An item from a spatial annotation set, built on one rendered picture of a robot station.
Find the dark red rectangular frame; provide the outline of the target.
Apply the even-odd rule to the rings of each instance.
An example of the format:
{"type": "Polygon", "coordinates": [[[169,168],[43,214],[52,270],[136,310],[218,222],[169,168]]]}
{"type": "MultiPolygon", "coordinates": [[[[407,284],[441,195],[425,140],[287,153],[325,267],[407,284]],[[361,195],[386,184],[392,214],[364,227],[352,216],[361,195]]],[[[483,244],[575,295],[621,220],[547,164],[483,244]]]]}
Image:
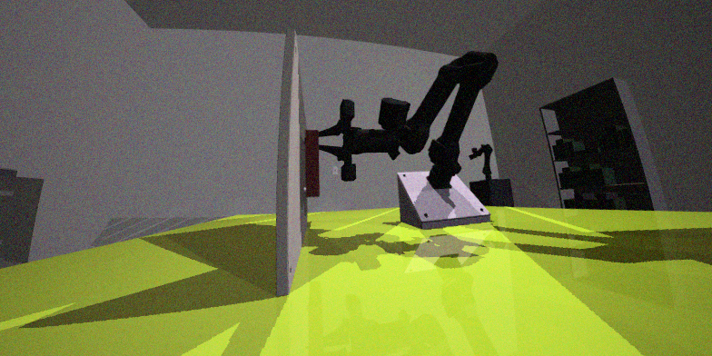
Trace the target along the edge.
{"type": "Polygon", "coordinates": [[[305,137],[306,197],[320,197],[319,190],[319,130],[306,130],[305,137]]]}

